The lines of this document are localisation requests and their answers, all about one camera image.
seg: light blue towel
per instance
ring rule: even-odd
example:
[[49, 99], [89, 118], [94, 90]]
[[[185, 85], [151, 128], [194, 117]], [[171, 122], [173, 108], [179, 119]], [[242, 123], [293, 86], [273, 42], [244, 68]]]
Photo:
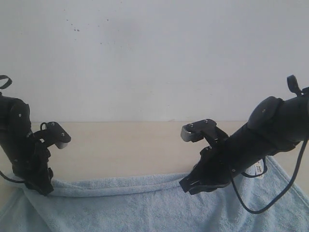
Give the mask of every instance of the light blue towel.
[[[236, 178], [244, 201], [260, 209], [289, 177], [268, 159], [263, 179]], [[14, 192], [0, 212], [1, 232], [308, 232], [309, 200], [293, 186], [260, 215], [245, 211], [228, 186], [191, 196], [179, 180], [186, 174], [152, 175], [68, 183], [53, 181], [48, 197], [25, 189]]]

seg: fabric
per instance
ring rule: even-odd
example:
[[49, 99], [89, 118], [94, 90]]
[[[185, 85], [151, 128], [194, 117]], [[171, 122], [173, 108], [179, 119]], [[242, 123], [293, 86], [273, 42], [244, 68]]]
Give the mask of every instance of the fabric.
[[[289, 180], [273, 158], [267, 161], [264, 178], [235, 179], [245, 203], [254, 210], [269, 203]], [[19, 189], [0, 211], [0, 231], [309, 231], [309, 200], [295, 185], [269, 210], [252, 215], [242, 208], [231, 185], [190, 195], [179, 186], [184, 176], [55, 180], [55, 191], [48, 197], [15, 184]]]

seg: white sticker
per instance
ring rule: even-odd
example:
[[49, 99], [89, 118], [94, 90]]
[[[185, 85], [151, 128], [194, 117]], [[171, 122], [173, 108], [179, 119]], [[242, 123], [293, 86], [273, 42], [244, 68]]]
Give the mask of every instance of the white sticker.
[[[259, 174], [263, 173], [263, 171], [264, 171], [263, 166], [264, 166], [264, 164], [263, 164], [262, 160], [260, 160], [257, 163], [255, 163], [255, 165], [254, 165], [254, 167], [255, 167], [255, 175], [259, 175]], [[264, 175], [258, 176], [257, 178], [263, 179]]]

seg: robotic arm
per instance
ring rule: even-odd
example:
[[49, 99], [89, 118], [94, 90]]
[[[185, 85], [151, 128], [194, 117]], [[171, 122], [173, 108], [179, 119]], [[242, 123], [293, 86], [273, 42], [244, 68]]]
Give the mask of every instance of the robotic arm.
[[205, 138], [209, 143], [200, 152], [200, 161], [191, 173], [180, 181], [184, 192], [192, 195], [202, 191], [211, 192], [232, 183], [240, 202], [246, 208], [233, 178], [239, 174], [252, 177], [244, 172], [247, 168], [261, 159], [265, 164], [266, 156], [290, 151], [304, 141], [289, 186], [264, 209], [246, 210], [255, 214], [262, 213], [288, 190], [296, 178], [309, 138], [309, 87], [300, 90], [294, 75], [289, 76], [287, 81], [290, 91], [296, 94], [295, 98], [284, 101], [268, 97], [255, 108], [248, 122], [230, 137], [211, 119], [183, 126], [181, 138], [185, 142], [194, 143]]
[[[8, 76], [0, 75], [0, 80], [4, 79], [8, 81], [0, 89], [12, 83]], [[42, 123], [41, 130], [33, 133], [29, 105], [0, 93], [0, 146], [12, 163], [13, 173], [23, 179], [12, 180], [0, 172], [6, 180], [24, 183], [46, 196], [54, 190], [53, 171], [47, 164], [51, 156], [48, 147], [55, 144], [62, 149], [70, 141], [71, 137], [56, 122]]]

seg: beige table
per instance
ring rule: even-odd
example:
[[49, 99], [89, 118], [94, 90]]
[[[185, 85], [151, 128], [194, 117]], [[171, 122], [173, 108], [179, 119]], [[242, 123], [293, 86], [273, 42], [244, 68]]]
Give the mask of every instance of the beige table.
[[[185, 122], [142, 123], [62, 123], [72, 136], [72, 142], [63, 150], [53, 146], [49, 166], [55, 177], [62, 180], [81, 180], [113, 176], [168, 174], [188, 172], [199, 160], [200, 150], [206, 142], [185, 143], [180, 138]], [[228, 134], [243, 122], [219, 122]], [[300, 146], [290, 153], [279, 153], [276, 159], [292, 174]], [[296, 179], [309, 194], [307, 182], [309, 148], [306, 151]], [[11, 165], [0, 153], [0, 170], [11, 171]], [[0, 207], [7, 201], [13, 188], [0, 179]]]

